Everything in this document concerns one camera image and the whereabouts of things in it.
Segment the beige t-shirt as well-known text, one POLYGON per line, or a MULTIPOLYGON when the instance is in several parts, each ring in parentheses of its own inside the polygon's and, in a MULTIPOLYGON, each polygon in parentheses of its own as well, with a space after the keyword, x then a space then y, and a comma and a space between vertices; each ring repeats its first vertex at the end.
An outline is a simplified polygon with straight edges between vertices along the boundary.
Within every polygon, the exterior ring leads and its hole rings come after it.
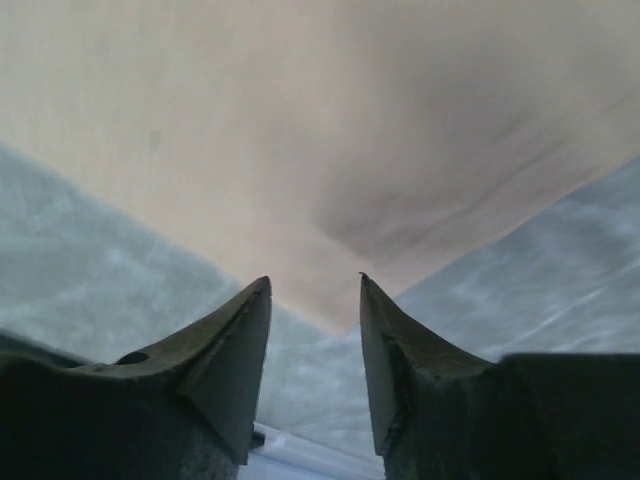
POLYGON ((635 1, 5 1, 1 138, 335 333, 639 152, 635 1))

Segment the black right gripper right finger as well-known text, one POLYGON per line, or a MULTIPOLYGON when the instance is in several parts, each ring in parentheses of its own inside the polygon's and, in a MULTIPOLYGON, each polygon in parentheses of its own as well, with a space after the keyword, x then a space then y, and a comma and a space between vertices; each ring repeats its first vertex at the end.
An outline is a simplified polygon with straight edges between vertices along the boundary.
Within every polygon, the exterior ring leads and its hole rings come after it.
POLYGON ((635 479, 639 358, 483 360, 407 315, 370 277, 360 326, 374 448, 389 479, 635 479))

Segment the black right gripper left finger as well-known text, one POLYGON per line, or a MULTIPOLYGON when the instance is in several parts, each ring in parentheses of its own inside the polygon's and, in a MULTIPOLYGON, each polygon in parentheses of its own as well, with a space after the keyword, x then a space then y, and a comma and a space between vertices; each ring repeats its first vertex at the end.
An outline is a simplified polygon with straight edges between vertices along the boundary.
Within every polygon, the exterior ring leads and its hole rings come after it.
POLYGON ((271 321, 261 277, 204 318, 112 364, 1 338, 5 479, 234 479, 271 321))

